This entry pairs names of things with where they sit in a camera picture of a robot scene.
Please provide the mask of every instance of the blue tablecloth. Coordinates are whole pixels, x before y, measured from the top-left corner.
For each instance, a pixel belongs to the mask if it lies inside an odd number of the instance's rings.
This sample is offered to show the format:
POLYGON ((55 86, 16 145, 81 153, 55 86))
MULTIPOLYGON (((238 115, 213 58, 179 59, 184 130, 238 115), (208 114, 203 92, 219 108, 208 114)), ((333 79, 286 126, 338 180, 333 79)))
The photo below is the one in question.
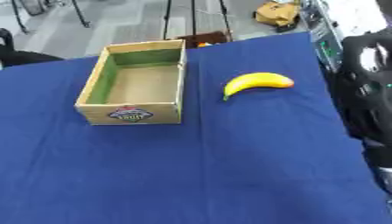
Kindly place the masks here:
POLYGON ((0 73, 0 223, 383 224, 306 33, 188 51, 180 125, 90 126, 74 110, 96 58, 0 73), (238 74, 290 76, 228 102, 238 74))

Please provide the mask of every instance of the tan bag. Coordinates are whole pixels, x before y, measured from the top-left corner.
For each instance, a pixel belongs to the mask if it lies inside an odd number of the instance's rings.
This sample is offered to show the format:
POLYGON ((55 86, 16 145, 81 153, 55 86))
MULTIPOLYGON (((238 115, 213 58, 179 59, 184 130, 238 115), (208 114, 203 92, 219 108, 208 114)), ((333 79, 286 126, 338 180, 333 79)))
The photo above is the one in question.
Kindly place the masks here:
POLYGON ((255 20, 268 25, 290 25, 298 13, 299 5, 296 3, 269 1, 257 9, 255 20))

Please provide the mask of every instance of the floor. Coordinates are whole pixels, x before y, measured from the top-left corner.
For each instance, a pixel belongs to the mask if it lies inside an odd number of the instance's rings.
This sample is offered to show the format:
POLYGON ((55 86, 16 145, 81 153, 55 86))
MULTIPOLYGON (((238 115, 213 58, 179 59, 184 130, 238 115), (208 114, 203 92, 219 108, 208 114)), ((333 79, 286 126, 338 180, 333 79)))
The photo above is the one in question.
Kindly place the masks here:
MULTIPOLYGON (((271 27, 259 24, 251 17, 252 11, 264 0, 224 1, 235 39, 275 35, 271 27)), ((58 5, 45 14, 25 18, 26 26, 31 33, 23 34, 17 28, 15 33, 17 49, 48 53, 69 59, 97 55, 109 44, 162 38, 166 0, 79 0, 78 2, 86 19, 92 23, 91 28, 84 28, 80 24, 74 8, 66 2, 66 6, 58 5)), ((172 0, 168 37, 191 33, 190 2, 190 0, 172 0)), ((196 2, 198 32, 224 31, 219 0, 196 0, 196 2)), ((8 9, 8 14, 8 20, 14 19, 11 8, 8 9)), ((2 19, 0 19, 0 26, 3 26, 2 19)), ((300 25, 294 32, 303 30, 300 25)))

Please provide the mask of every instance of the yellow banana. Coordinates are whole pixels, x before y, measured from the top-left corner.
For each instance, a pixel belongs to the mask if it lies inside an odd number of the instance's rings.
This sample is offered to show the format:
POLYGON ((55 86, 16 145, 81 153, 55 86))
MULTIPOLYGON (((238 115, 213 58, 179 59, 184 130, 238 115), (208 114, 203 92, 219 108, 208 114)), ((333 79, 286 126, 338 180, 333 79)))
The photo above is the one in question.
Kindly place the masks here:
POLYGON ((226 101, 230 95, 234 95, 247 88, 290 88, 294 81, 277 73, 247 73, 233 78, 224 89, 226 101))

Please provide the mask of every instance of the wooden box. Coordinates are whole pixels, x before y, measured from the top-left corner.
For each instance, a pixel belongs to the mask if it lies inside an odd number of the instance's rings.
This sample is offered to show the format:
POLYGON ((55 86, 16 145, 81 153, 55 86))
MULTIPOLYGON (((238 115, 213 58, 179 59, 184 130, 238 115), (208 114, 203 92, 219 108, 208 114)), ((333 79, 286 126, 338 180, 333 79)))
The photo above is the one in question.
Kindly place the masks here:
POLYGON ((94 125, 180 123, 184 40, 109 45, 75 107, 94 125))

